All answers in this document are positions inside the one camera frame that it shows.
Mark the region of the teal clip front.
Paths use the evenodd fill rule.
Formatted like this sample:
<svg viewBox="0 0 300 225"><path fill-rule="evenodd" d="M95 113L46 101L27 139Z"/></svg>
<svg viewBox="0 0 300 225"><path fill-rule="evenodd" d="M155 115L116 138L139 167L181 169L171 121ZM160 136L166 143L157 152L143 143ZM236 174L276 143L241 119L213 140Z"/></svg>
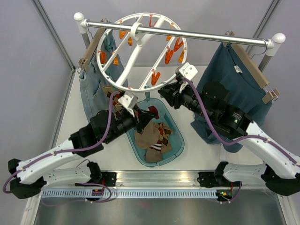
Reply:
<svg viewBox="0 0 300 225"><path fill-rule="evenodd" d="M145 93L145 99L146 99L146 101L150 100L150 92Z"/></svg>

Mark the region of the brown argyle sock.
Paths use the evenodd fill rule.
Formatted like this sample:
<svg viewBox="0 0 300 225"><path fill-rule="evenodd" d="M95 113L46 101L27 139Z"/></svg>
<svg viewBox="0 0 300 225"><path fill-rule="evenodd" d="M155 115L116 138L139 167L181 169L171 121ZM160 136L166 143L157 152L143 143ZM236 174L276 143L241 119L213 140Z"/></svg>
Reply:
<svg viewBox="0 0 300 225"><path fill-rule="evenodd" d="M112 101L113 113L114 113L114 116L115 116L116 120L121 118L121 114L122 114L122 111L123 111L123 106L118 102L120 97L121 97L121 94L116 94L113 97L113 101Z"/></svg>

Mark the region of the white round clip hanger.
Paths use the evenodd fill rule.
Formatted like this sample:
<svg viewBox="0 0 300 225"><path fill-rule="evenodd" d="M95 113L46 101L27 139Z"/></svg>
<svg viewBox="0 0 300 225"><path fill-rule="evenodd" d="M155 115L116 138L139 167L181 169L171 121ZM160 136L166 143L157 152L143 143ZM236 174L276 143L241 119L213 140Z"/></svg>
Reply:
<svg viewBox="0 0 300 225"><path fill-rule="evenodd" d="M162 22L162 19L158 19L157 17L152 16L149 18L149 26L150 27L157 27L157 26L163 26L165 22ZM135 19L127 20L123 24L124 25L133 25L134 28L137 28L139 25L143 25L141 23L137 23ZM166 22L170 24L171 29L173 28L173 25L170 22ZM128 77L131 74L132 68L134 67L138 57L140 56L143 48L146 46L146 44L149 42L149 40L154 36L152 34L142 34L142 33L134 33L133 31L120 31L119 30L119 37L121 39L121 43L116 47L115 50L113 50L111 56L107 59L106 55L103 51L101 51L101 45L107 36L107 34L112 31L107 29L102 37L100 38L100 41L98 43L97 47L97 64L99 67L99 70L103 73L104 78L115 88L124 90L124 91L130 91L130 92L147 92L147 91L154 91L158 90L171 82L173 82L176 79L176 75L172 75L170 78L160 81L156 83L155 86L151 85L151 74L152 70L154 69L156 72L157 67L160 64L162 60L164 60L165 64L167 65L174 53L181 50L180 57L178 59L178 62L180 64L183 64L187 60L187 54L188 54L188 45L187 41L184 37L172 37L172 36L165 36L167 44L163 48L161 54L158 56L157 60L155 61L154 65L151 67L150 71L143 77L143 81L141 83L141 86L139 88L133 88L133 87L125 87L124 83L128 79ZM114 81L109 75L106 74L106 70L109 68L111 63L113 62L114 65L118 65L118 59L117 56L120 53L120 50L123 48L125 43L128 42L129 45L135 44L135 47L129 56L129 59L127 61L126 66L124 67L123 72L119 76L119 78Z"/></svg>

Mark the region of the beige orange argyle sock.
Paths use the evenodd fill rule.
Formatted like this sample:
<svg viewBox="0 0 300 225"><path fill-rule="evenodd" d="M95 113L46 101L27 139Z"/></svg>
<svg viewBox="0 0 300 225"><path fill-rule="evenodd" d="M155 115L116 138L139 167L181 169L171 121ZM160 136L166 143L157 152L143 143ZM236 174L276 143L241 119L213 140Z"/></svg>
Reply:
<svg viewBox="0 0 300 225"><path fill-rule="evenodd" d="M104 92L105 96L108 97L108 98L110 98L110 96L111 96L111 94L112 94L113 92L116 92L116 91L117 91L117 90L116 90L113 86L111 86L111 85L103 86L101 89L102 89L102 91Z"/></svg>

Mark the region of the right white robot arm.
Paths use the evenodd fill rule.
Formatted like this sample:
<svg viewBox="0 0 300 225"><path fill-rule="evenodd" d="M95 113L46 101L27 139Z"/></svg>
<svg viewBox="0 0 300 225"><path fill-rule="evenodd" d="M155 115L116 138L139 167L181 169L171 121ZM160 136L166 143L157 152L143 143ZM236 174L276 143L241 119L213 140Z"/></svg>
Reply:
<svg viewBox="0 0 300 225"><path fill-rule="evenodd" d="M263 161L260 165L222 161L214 172L199 173L198 181L202 187L264 185L283 196L300 191L300 157L270 138L241 109L230 105L230 92L221 83L209 82L199 93L191 81L179 78L158 92L174 109L184 106L205 118L213 135L224 146L238 143Z"/></svg>

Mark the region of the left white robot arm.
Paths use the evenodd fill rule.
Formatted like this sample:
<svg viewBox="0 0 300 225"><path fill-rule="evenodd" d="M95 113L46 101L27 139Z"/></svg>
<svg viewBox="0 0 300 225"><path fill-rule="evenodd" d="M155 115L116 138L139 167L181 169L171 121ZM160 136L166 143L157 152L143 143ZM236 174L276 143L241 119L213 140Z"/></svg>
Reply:
<svg viewBox="0 0 300 225"><path fill-rule="evenodd" d="M28 160L11 159L8 162L10 178L3 192L18 199L27 199L50 187L75 185L103 185L99 165L88 162L82 168L60 169L69 162L84 159L103 150L108 144L131 129L142 132L152 119L158 119L156 107L147 110L135 108L135 115L123 112L119 119L109 110L99 111L88 125L73 133L58 146Z"/></svg>

